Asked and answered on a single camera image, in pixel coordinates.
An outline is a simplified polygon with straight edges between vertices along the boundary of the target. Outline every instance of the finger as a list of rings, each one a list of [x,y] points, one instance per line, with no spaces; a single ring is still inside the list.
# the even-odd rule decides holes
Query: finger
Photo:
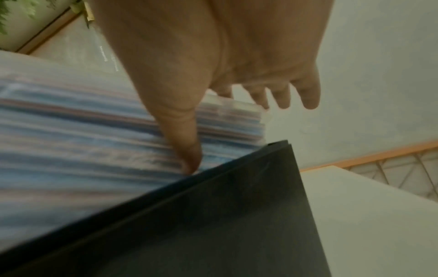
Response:
[[[164,137],[182,160],[184,174],[192,174],[202,159],[201,143],[198,139],[195,109],[175,110],[157,107],[148,109],[155,117]]]
[[[216,89],[215,92],[218,96],[231,98],[231,99],[233,98],[233,90],[232,90],[231,86],[221,88],[221,89]]]
[[[267,87],[271,90],[277,105],[281,109],[287,109],[291,105],[291,91],[289,83],[269,84]]]
[[[266,96],[265,86],[243,86],[249,94],[254,102],[265,109],[269,109],[268,98]]]
[[[292,85],[297,89],[301,102],[306,109],[312,110],[319,106],[321,98],[321,83],[316,65],[303,77],[292,80]]]

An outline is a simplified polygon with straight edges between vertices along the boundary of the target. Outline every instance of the black folder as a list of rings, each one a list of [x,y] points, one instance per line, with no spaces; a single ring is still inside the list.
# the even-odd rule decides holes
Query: black folder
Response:
[[[0,277],[329,277],[291,146],[250,155],[0,254]]]

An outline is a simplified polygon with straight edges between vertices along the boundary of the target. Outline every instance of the stack of plastic sleeves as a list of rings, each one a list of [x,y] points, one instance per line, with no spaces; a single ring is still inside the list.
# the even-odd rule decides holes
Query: stack of plastic sleeves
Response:
[[[0,251],[184,176],[130,83],[0,53]],[[200,171],[263,144],[263,110],[207,96]]]

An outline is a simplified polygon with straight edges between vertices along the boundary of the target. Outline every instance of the wooden trim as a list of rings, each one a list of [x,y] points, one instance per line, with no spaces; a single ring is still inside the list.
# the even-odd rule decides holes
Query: wooden trim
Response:
[[[37,50],[42,44],[44,44],[52,36],[56,35],[78,16],[80,16],[80,14],[75,14],[70,8],[66,9],[60,16],[55,18],[44,29],[39,31],[39,33],[37,33],[33,38],[28,40],[16,52],[25,55],[32,54],[32,52]]]
[[[417,153],[417,152],[422,152],[422,151],[426,151],[426,150],[437,148],[437,147],[438,147],[438,141],[430,141],[430,142],[420,143],[420,144],[416,144],[416,145],[412,145],[412,146],[396,148],[396,149],[389,150],[389,151],[379,152],[379,153],[375,153],[375,154],[371,154],[371,155],[367,155],[367,156],[363,156],[363,157],[359,157],[359,158],[353,158],[353,159],[349,159],[349,160],[343,160],[340,162],[328,163],[328,164],[324,164],[321,166],[309,167],[309,168],[302,169],[300,171],[304,172],[304,171],[317,169],[317,168],[321,168],[321,167],[328,167],[328,166],[337,166],[340,168],[353,167],[353,166],[357,166],[357,165],[364,164],[364,163],[376,162],[379,160],[390,159],[390,158],[394,158],[394,157],[405,156],[405,155],[409,155],[409,154],[413,154],[413,153]]]

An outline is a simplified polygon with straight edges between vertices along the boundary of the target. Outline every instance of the hand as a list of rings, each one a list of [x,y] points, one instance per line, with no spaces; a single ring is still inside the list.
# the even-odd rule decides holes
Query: hand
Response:
[[[93,0],[94,15],[164,136],[193,173],[202,159],[195,108],[208,88],[242,84],[269,108],[319,104],[316,67],[333,0]]]

